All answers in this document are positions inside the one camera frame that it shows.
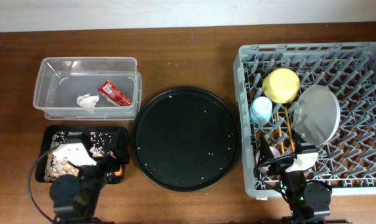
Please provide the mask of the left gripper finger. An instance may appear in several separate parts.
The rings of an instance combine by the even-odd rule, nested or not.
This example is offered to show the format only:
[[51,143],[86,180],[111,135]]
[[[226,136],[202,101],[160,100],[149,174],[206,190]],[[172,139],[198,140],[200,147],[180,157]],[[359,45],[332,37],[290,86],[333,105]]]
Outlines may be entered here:
[[68,136],[66,137],[66,143],[82,143],[85,149],[91,149],[93,146],[90,135],[85,132],[69,132]]
[[120,164],[129,164],[129,134],[127,129],[117,129],[111,134],[110,151]]

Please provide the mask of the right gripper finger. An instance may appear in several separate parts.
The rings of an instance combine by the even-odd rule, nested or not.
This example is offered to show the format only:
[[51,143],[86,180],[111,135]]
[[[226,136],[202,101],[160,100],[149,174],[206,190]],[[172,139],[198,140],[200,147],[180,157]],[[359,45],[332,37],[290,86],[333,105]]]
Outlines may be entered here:
[[316,152],[316,147],[311,142],[306,142],[298,133],[294,134],[295,152]]
[[267,140],[262,137],[260,139],[260,161],[258,164],[258,168],[263,166],[268,166],[270,164],[269,160],[271,157],[271,150],[267,143]]

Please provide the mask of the pink plastic cup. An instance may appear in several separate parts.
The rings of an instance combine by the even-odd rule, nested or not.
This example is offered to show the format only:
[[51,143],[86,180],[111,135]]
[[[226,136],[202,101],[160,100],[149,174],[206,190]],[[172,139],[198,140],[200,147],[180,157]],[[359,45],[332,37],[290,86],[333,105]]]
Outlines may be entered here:
[[[273,147],[273,146],[270,146],[270,150],[272,152],[272,155],[274,156],[274,158],[277,158],[277,157],[280,157],[281,154],[279,152],[279,150],[277,150],[277,148]],[[255,155],[255,165],[257,166],[259,164],[259,161],[260,161],[260,151],[258,151]],[[260,167],[258,168],[258,170],[261,172],[261,173],[267,173],[268,170],[269,170],[269,167],[270,165],[268,166],[263,166],[263,167]]]

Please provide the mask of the orange carrot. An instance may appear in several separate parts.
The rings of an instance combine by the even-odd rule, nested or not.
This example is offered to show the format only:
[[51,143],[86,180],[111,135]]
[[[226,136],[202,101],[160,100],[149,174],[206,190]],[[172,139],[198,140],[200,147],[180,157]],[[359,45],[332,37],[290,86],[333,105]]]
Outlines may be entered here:
[[123,166],[120,165],[120,168],[114,172],[114,175],[117,177],[121,177],[123,175],[123,172],[124,172]]

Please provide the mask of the wooden chopstick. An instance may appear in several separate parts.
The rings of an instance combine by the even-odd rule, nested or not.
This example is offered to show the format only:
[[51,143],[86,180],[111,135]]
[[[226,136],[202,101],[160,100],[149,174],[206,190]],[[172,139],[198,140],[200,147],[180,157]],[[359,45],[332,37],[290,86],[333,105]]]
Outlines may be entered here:
[[291,123],[290,123],[290,119],[289,119],[289,113],[288,113],[287,106],[284,106],[284,112],[285,112],[285,116],[286,116],[287,129],[288,129],[288,134],[289,134],[289,141],[290,141],[290,145],[291,145],[291,152],[294,153],[295,152],[295,145],[294,145],[294,141],[293,141],[293,135],[292,135],[292,131],[291,131]]
[[[283,133],[282,133],[281,125],[283,124],[283,120],[281,119],[279,111],[276,112],[276,120],[277,120],[277,122],[279,122],[279,126],[278,126],[278,136],[279,137],[278,138],[282,138],[283,137]],[[280,141],[280,150],[281,150],[281,155],[285,153],[284,139],[282,139]]]

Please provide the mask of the grey plate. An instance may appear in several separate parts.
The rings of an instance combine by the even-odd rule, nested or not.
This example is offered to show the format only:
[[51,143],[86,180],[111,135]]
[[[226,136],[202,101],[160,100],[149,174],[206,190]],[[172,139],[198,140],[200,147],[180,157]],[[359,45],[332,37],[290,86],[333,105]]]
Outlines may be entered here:
[[316,146],[328,143],[341,120],[341,107],[331,90],[321,85],[307,88],[293,112],[293,130]]

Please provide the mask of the white tissue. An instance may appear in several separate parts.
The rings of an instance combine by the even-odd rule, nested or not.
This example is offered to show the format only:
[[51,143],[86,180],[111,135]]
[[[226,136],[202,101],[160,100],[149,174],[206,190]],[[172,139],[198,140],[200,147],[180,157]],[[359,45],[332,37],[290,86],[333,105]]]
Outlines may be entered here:
[[77,104],[82,108],[94,108],[98,101],[98,95],[85,94],[77,97]]

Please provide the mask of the blue plastic cup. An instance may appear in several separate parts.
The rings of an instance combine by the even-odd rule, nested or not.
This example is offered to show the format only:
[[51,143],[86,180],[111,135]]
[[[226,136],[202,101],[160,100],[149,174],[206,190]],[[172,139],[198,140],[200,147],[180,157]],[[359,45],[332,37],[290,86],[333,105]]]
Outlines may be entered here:
[[272,102],[265,96],[255,98],[249,108],[250,121],[261,124],[263,120],[268,122],[272,115]]

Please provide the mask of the red sauce packet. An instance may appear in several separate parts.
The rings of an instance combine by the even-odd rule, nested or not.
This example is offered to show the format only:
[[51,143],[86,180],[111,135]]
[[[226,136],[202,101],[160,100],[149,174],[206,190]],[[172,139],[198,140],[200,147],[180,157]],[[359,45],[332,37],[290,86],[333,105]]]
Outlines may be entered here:
[[107,80],[98,88],[106,100],[116,106],[131,106],[133,103],[122,92],[114,86],[114,84]]

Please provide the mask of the yellow bowl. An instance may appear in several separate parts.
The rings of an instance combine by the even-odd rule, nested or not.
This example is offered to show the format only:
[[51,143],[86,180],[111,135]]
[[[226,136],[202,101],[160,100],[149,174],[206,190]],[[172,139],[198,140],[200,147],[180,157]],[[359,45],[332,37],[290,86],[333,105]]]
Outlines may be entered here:
[[293,101],[299,91],[298,75],[288,68],[278,68],[263,80],[262,89],[267,98],[275,103]]

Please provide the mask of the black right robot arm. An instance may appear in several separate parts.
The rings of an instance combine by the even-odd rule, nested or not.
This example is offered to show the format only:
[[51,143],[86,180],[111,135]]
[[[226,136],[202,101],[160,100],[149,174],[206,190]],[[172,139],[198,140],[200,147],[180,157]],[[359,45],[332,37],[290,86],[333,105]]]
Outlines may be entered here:
[[332,187],[320,180],[306,180],[304,172],[312,167],[318,158],[316,146],[294,135],[296,150],[285,156],[274,156],[265,138],[260,139],[260,154],[254,174],[266,168],[268,176],[278,175],[281,187],[276,189],[291,210],[289,217],[281,223],[325,223],[330,215]]

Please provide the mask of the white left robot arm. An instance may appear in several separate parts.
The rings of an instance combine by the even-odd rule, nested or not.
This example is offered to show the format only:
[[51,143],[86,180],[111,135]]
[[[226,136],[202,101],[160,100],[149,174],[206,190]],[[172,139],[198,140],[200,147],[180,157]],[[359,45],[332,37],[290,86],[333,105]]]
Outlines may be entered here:
[[78,169],[77,175],[61,175],[50,187],[55,213],[52,222],[103,223],[94,213],[104,186],[124,179],[130,159],[127,129],[70,133],[52,153]]

